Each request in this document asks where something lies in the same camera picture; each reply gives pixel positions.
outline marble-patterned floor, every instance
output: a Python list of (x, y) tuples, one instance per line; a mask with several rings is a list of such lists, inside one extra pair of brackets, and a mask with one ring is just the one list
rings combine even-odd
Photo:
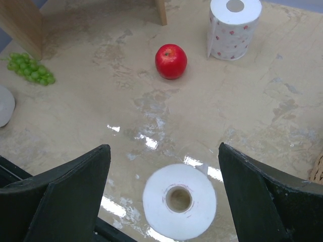
[[(0, 84), (14, 95), (12, 120), (0, 129), (0, 154), (32, 175), (110, 144), (112, 163), (99, 216), (138, 241), (174, 241), (143, 212), (152, 173), (173, 163), (208, 165), (218, 208), (192, 241), (238, 241), (218, 162), (228, 143), (300, 178), (322, 147), (321, 14), (263, 3), (247, 55), (206, 58), (209, 1), (166, 1), (162, 27), (153, 1), (49, 0), (44, 58), (57, 78), (42, 87), (0, 63)], [(188, 68), (163, 80), (154, 55), (180, 45)], [(15, 43), (1, 53), (21, 52)]]

